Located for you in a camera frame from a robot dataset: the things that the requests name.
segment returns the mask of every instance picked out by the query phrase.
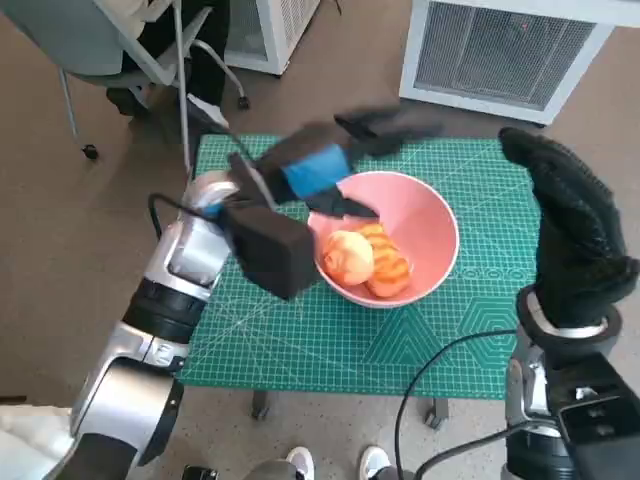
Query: orange bun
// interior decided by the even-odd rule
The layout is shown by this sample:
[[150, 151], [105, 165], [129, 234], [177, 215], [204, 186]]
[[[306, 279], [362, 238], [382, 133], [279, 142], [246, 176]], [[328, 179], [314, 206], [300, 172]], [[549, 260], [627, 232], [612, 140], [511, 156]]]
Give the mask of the orange bun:
[[358, 232], [373, 247], [374, 270], [367, 280], [369, 291], [377, 297], [388, 298], [407, 288], [411, 281], [411, 267], [382, 225], [366, 225]]
[[356, 232], [333, 232], [322, 252], [327, 274], [343, 287], [366, 282], [373, 274], [373, 248]]

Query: chair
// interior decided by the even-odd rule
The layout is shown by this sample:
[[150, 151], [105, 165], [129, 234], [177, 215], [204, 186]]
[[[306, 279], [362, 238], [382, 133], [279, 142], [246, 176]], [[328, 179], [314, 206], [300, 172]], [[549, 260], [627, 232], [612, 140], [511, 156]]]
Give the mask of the chair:
[[[174, 9], [176, 42], [159, 58], [152, 57], [126, 27], [124, 20], [111, 11], [103, 0], [0, 0], [2, 11], [57, 66], [65, 96], [71, 133], [85, 156], [98, 158], [92, 144], [80, 142], [67, 74], [104, 87], [128, 88], [145, 105], [142, 88], [149, 84], [175, 85], [180, 100], [180, 126], [184, 162], [189, 161], [189, 137], [186, 103], [185, 51], [191, 46], [204, 49], [225, 71], [240, 93], [238, 105], [249, 108], [248, 99], [236, 76], [208, 44], [196, 35], [211, 8], [204, 8], [183, 29], [182, 0], [155, 0], [132, 14], [136, 20], [154, 22], [170, 6]], [[123, 54], [127, 53], [140, 70], [122, 72]]]

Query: blue tape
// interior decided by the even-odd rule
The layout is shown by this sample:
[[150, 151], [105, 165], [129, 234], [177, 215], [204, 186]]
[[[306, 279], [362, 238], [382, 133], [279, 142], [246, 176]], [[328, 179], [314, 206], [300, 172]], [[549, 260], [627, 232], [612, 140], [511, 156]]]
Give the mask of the blue tape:
[[284, 168], [289, 186], [298, 198], [332, 188], [351, 174], [344, 150], [336, 144]]

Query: vent grille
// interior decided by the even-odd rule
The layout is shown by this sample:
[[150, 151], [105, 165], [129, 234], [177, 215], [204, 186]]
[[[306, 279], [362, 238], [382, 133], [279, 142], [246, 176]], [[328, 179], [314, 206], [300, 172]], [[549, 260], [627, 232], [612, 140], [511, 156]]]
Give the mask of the vent grille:
[[542, 111], [594, 26], [431, 2], [414, 86]]
[[231, 0], [227, 50], [267, 60], [256, 1], [258, 0]]
[[319, 0], [280, 0], [287, 45], [294, 45], [304, 33]]

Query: chair leg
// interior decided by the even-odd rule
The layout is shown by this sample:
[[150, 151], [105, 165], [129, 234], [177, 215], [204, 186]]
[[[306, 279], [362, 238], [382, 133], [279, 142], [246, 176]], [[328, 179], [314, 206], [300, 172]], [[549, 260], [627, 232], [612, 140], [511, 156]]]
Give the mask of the chair leg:
[[250, 107], [249, 98], [244, 92], [242, 83], [240, 83], [240, 80], [238, 80], [238, 77], [236, 77], [235, 73], [231, 71], [231, 69], [227, 66], [227, 64], [224, 63], [224, 61], [222, 61], [222, 59], [216, 53], [216, 51], [213, 48], [211, 48], [211, 45], [209, 45], [206, 42], [203, 42], [202, 40], [195, 39], [192, 43], [192, 46], [201, 48], [202, 50], [207, 52], [211, 56], [211, 58], [213, 58], [213, 60], [218, 64], [218, 66], [224, 71], [227, 77], [229, 77], [229, 79], [235, 84], [236, 88], [238, 89], [238, 93], [240, 94], [240, 98], [238, 99], [238, 107], [241, 110], [248, 110]]
[[189, 123], [187, 119], [187, 80], [184, 74], [184, 44], [182, 40], [182, 0], [173, 2], [173, 20], [176, 27], [176, 46], [178, 48], [178, 97], [180, 99], [180, 128], [182, 130], [182, 153], [187, 174], [191, 171], [189, 159]]
[[[60, 76], [60, 84], [62, 85], [62, 91], [64, 93], [65, 105], [67, 106], [67, 116], [69, 117], [69, 126], [71, 127], [71, 134], [73, 135], [73, 141], [76, 145], [81, 145], [80, 135], [78, 134], [78, 125], [76, 124], [76, 115], [73, 112], [73, 103], [71, 103], [71, 92], [69, 90], [69, 81], [67, 80], [67, 73], [60, 67], [58, 67], [58, 75]], [[89, 160], [98, 159], [98, 150], [95, 145], [87, 143], [81, 147], [82, 153]]]

